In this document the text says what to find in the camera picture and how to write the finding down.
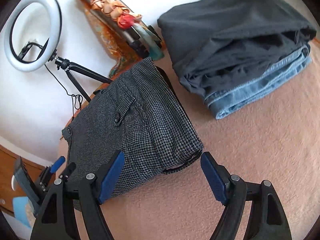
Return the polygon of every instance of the silver screw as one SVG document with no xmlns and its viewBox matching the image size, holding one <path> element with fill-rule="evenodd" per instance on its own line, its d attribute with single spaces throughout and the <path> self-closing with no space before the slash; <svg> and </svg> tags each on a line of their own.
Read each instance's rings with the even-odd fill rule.
<svg viewBox="0 0 320 240">
<path fill-rule="evenodd" d="M 265 186 L 267 186 L 267 187 L 270 187 L 270 186 L 271 186 L 271 182 L 268 181 L 268 180 L 264 180 L 264 181 L 263 181 L 263 184 L 264 184 Z"/>
<path fill-rule="evenodd" d="M 231 179 L 234 181 L 238 181 L 238 180 L 240 180 L 240 177 L 236 174 L 233 174 L 233 175 L 231 175 Z"/>
<path fill-rule="evenodd" d="M 89 173 L 87 174 L 87 176 L 85 176 L 87 179 L 93 179 L 94 178 L 94 174 L 93 173 Z"/>
<path fill-rule="evenodd" d="M 62 179 L 56 179 L 53 183 L 55 185 L 59 185 L 62 182 Z"/>
</svg>

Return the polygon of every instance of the white ring light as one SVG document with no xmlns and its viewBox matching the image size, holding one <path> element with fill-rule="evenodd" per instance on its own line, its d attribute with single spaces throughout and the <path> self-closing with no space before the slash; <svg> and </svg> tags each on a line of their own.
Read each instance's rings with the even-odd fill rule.
<svg viewBox="0 0 320 240">
<path fill-rule="evenodd" d="M 18 56 L 13 50 L 12 30 L 19 14 L 32 3 L 40 3 L 44 6 L 50 17 L 51 27 L 49 41 L 43 54 L 39 57 L 39 59 L 35 61 L 26 62 L 19 60 Z M 15 69 L 23 72 L 34 71 L 42 67 L 51 58 L 54 50 L 59 43 L 61 34 L 61 23 L 61 10 L 57 0 L 21 0 L 7 20 L 7 29 L 4 33 L 4 52 L 11 65 Z"/>
</svg>

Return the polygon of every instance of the stack of folded clothes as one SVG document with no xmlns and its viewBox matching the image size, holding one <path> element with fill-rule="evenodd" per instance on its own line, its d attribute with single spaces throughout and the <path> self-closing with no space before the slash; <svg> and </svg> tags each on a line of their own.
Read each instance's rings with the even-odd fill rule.
<svg viewBox="0 0 320 240">
<path fill-rule="evenodd" d="M 158 25 L 180 83 L 216 119 L 301 72 L 316 35 L 283 0 L 201 0 L 173 7 Z"/>
</svg>

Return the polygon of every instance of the blue jeans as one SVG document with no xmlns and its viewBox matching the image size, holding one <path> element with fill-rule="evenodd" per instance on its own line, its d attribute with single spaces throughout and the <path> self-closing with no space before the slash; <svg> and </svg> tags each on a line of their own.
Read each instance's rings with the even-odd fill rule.
<svg viewBox="0 0 320 240">
<path fill-rule="evenodd" d="M 241 107 L 263 98 L 300 73 L 311 62 L 309 53 L 310 47 L 302 46 L 274 63 L 261 77 L 231 90 L 214 92 L 204 99 L 204 103 L 216 119 L 222 119 Z"/>
</svg>

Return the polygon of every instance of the beige blanket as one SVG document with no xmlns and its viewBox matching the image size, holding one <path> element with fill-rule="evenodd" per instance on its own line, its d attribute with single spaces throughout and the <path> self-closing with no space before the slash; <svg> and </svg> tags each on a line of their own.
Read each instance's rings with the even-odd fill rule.
<svg viewBox="0 0 320 240">
<path fill-rule="evenodd" d="M 268 179 L 283 204 L 292 239 L 303 239 L 320 214 L 320 45 L 311 44 L 313 63 L 258 102 L 215 120 L 201 99 L 178 82 L 168 55 L 156 65 L 169 76 L 205 150 L 231 174 L 260 183 Z M 67 154 L 62 139 L 59 155 Z M 107 200 L 102 211 L 115 240 L 206 240 L 223 206 L 215 201 L 197 161 L 172 175 L 159 175 Z M 242 239 L 247 202 L 236 239 Z M 76 211 L 81 239 L 88 239 Z"/>
</svg>

